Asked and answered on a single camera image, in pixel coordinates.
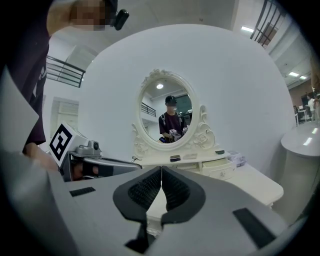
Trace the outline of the black mezzanine railing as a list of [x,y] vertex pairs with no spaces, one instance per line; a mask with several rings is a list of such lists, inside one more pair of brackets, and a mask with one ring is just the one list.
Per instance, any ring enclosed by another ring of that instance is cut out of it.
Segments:
[[287,12],[277,0],[264,0],[250,39],[266,49],[278,32],[286,15]]
[[46,57],[47,79],[80,88],[86,71],[60,59]]

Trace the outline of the person's dark shirt torso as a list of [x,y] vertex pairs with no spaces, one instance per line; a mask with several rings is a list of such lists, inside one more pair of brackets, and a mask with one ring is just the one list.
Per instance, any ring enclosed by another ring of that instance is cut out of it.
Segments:
[[29,132],[23,152],[28,147],[41,145],[46,141],[43,128],[43,96],[47,78],[47,55],[50,36],[47,18],[54,0],[35,0],[35,11],[23,5],[30,14],[21,14],[24,18],[15,30],[11,53],[8,58],[8,70],[17,88],[38,115],[38,120]]

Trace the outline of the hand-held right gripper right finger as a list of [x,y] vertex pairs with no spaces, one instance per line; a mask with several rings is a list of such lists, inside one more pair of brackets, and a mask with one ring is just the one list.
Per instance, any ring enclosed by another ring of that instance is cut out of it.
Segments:
[[202,208],[188,221],[163,226],[147,256],[246,256],[286,229],[285,221],[232,183],[173,168],[205,193]]

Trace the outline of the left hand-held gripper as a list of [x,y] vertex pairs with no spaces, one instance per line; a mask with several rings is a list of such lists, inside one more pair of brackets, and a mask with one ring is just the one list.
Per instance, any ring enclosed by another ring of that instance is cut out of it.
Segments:
[[89,140],[72,126],[63,122],[50,143],[52,155],[66,182],[73,181],[73,165],[83,161],[83,175],[95,178],[117,176],[142,169],[138,163],[102,157],[99,143]]

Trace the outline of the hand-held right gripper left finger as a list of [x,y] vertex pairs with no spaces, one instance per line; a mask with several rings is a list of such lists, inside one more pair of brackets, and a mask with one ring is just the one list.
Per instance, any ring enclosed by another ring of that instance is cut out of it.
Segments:
[[161,169],[64,182],[48,176],[55,215],[55,256],[163,256],[161,239],[149,242],[147,206],[161,185]]

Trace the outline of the distant office desks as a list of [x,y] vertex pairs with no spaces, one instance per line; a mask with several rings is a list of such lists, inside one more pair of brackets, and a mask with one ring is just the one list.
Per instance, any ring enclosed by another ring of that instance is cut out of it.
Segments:
[[301,100],[302,104],[293,106],[297,126],[306,122],[310,122],[312,120],[312,114],[308,105],[308,99],[306,97],[302,97]]

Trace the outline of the white louvred door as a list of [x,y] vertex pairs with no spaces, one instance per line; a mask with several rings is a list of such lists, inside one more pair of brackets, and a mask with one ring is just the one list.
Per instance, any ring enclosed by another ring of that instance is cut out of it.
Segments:
[[75,100],[54,97],[50,116],[50,138],[61,123],[66,122],[74,129],[78,129],[79,102]]

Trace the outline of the purple wipes pack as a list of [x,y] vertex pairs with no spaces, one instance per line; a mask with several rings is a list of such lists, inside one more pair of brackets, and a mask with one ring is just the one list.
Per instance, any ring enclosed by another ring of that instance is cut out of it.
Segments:
[[229,153],[229,156],[227,157],[227,159],[233,162],[237,168],[242,167],[246,164],[247,159],[241,153],[234,150],[230,150],[228,151],[228,153]]

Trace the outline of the white round pedestal table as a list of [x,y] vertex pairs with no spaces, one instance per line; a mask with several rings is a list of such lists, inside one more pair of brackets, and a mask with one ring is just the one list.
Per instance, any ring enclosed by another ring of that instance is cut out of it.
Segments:
[[320,184],[320,122],[306,122],[293,128],[283,136],[281,145],[285,149],[279,180],[283,196],[273,209],[291,225],[305,214]]

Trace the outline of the oval mirror ornate white frame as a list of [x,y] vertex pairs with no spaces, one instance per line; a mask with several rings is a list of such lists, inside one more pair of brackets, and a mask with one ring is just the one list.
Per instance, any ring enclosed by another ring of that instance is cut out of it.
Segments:
[[134,156],[142,162],[169,162],[170,156],[215,157],[216,140],[191,85],[180,75],[155,69],[141,84],[136,107]]

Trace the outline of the white dressing table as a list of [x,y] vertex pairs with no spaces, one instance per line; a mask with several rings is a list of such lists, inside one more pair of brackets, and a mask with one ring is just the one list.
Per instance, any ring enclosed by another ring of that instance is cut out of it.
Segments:
[[[227,153],[224,153],[222,155],[217,154],[215,157],[211,158],[210,160],[202,160],[202,161],[180,160],[175,162],[156,161],[154,163],[151,163],[149,161],[147,162],[141,161],[140,163],[144,166],[144,168],[128,173],[127,177],[129,179],[135,179],[157,166],[160,166],[160,167],[167,166],[167,167],[171,167],[172,169],[177,168],[180,170],[203,175],[202,162],[215,161],[215,160],[220,160],[224,158],[227,159],[227,156],[228,156]],[[232,178],[227,180],[220,180],[220,181],[225,181],[237,186],[238,188],[245,191],[246,193],[254,197],[256,200],[258,200],[262,204],[268,206],[269,208],[271,208],[272,203],[279,200],[284,194],[284,190],[279,184],[277,184],[267,176],[263,175],[262,173],[260,173],[258,170],[256,170],[249,164],[245,164],[241,167],[236,167]]]

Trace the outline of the white drawer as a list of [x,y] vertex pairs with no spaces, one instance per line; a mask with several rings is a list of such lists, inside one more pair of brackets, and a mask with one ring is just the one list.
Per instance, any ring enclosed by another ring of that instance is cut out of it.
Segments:
[[213,161],[202,162],[201,173],[204,176],[218,179],[228,180],[234,176],[236,164],[226,158],[217,159]]

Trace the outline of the person's left hand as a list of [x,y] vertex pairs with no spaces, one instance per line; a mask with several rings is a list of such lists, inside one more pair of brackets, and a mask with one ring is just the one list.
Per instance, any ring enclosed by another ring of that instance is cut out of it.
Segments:
[[[93,166],[92,167],[92,172],[95,175],[98,175],[99,174],[99,168],[97,166]],[[73,181],[81,181],[81,180],[83,180],[83,164],[81,162],[76,163],[72,167],[72,178],[73,178]]]

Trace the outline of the person's left forearm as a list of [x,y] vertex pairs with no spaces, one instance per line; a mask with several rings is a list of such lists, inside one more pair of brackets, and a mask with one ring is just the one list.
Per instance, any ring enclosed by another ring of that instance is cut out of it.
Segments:
[[34,160],[37,164],[41,165],[47,171],[59,170],[53,157],[50,154],[44,152],[35,143],[26,144],[22,152],[25,156]]

